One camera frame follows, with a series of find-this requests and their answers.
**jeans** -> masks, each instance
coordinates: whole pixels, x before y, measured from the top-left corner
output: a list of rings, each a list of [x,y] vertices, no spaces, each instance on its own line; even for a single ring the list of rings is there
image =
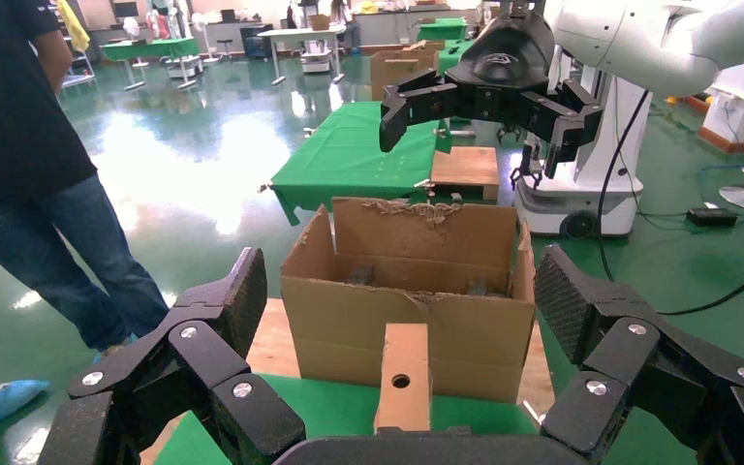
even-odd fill
[[[356,22],[348,22],[346,24],[347,30],[343,34],[338,34],[338,42],[344,42],[346,36],[349,35],[347,45],[350,48],[360,47],[360,29]]]
[[[76,264],[59,232],[106,292]],[[0,207],[0,264],[99,351],[131,332],[148,334],[169,311],[155,281],[130,253],[97,175],[40,201]]]

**green table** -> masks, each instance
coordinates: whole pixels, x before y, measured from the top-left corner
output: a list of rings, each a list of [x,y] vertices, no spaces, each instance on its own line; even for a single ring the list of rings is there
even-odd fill
[[[179,89],[185,89],[196,84],[196,81],[190,80],[187,75],[187,69],[184,66],[184,57],[198,55],[198,43],[195,38],[187,39],[164,39],[152,41],[146,44],[134,45],[130,41],[118,44],[101,46],[104,55],[112,61],[123,61],[127,69],[127,77],[130,79],[130,85],[124,87],[124,90],[134,90],[146,84],[144,81],[137,81],[133,75],[133,68],[129,60],[132,58],[141,58],[143,56],[169,56],[173,60],[177,59],[181,67],[181,75],[184,83],[179,85]]]
[[[307,439],[373,434],[380,396],[377,388],[263,377],[303,419]],[[432,428],[441,431],[463,425],[471,426],[476,434],[537,434],[531,421],[515,405],[436,395],[432,400]],[[229,463],[192,414],[181,422],[156,462],[157,465]]]
[[[441,50],[440,54],[438,55],[438,71],[440,71],[441,74],[457,66],[457,64],[460,62],[460,57],[463,55],[463,52],[468,50],[469,47],[471,47],[472,44],[475,43],[475,41],[462,40],[446,42],[446,48]],[[455,47],[457,47],[457,50],[455,52],[452,52],[451,50]]]
[[[459,41],[466,37],[466,20],[462,17],[439,17],[435,22],[421,24],[419,41]]]
[[[431,176],[435,150],[449,151],[451,138],[437,138],[437,121],[418,124],[407,130],[394,150],[384,153],[380,123],[380,102],[346,104],[275,174],[272,190],[291,224],[299,223],[297,207],[314,211],[321,204],[331,206],[333,197],[426,201],[419,184]]]
[[[142,56],[170,56],[172,58],[180,58],[187,55],[197,55],[198,43],[195,38],[190,37],[187,39],[164,39],[141,45],[133,45],[131,42],[121,42],[101,46],[101,50],[112,61],[129,60]]]

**white robot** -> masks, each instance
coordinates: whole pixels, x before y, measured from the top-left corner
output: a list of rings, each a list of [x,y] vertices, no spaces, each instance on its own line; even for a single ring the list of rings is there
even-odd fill
[[[583,63],[582,85],[604,106],[598,138],[582,147],[574,162],[557,168],[554,178],[525,176],[518,183],[515,206],[533,233],[572,235],[585,231],[620,133],[634,113],[643,89],[662,95],[688,96],[702,92],[721,70],[744,64],[744,0],[549,0],[555,42]],[[557,81],[560,68],[552,63]],[[623,80],[613,84],[613,78]],[[643,185],[634,180],[649,102],[643,106],[613,170],[604,203],[604,235],[625,235],[636,216],[634,196]]]

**glossy floor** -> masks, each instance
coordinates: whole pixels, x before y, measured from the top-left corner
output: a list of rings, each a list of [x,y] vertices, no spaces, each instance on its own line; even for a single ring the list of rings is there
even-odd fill
[[[344,102],[370,95],[368,58],[345,59],[347,77],[339,84],[303,76],[294,60],[284,60],[282,68],[288,80],[278,87],[270,85],[270,63],[239,62],[216,65],[196,88],[178,91],[152,67],[147,86],[127,93],[122,69],[110,65],[99,68],[98,87],[71,88],[61,98],[133,252],[168,298],[219,279],[246,246],[263,248],[270,295],[280,294],[280,264],[302,227],[290,227],[274,196],[258,194],[259,187],[303,143],[304,128],[317,127]],[[700,192],[714,199],[716,187],[744,182],[736,170],[701,171],[743,163],[744,157],[722,155],[699,141],[699,124],[682,108],[650,119],[639,167],[645,210],[683,211],[701,204]],[[476,143],[492,139],[481,135]],[[501,155],[504,171],[511,151]],[[505,191],[502,199],[508,198]],[[298,217],[305,224],[309,213]],[[672,231],[638,218],[630,238],[608,245],[619,279],[658,308],[708,301],[744,280],[744,225],[706,234],[668,221],[660,225]],[[536,239],[536,252],[549,242]],[[583,269],[601,273],[595,242],[564,246]],[[744,356],[744,317],[735,316],[736,309],[744,309],[744,297],[713,313],[724,323],[704,336]],[[694,320],[677,323],[696,330]],[[33,463],[40,440],[31,438],[49,427],[71,375],[92,357],[63,318],[0,268],[0,381],[52,381],[48,395],[0,422],[0,464]]]

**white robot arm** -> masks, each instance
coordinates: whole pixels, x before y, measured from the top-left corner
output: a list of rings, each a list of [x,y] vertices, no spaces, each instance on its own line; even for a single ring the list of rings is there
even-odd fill
[[[552,30],[583,64],[664,95],[744,64],[744,0],[566,0]]]

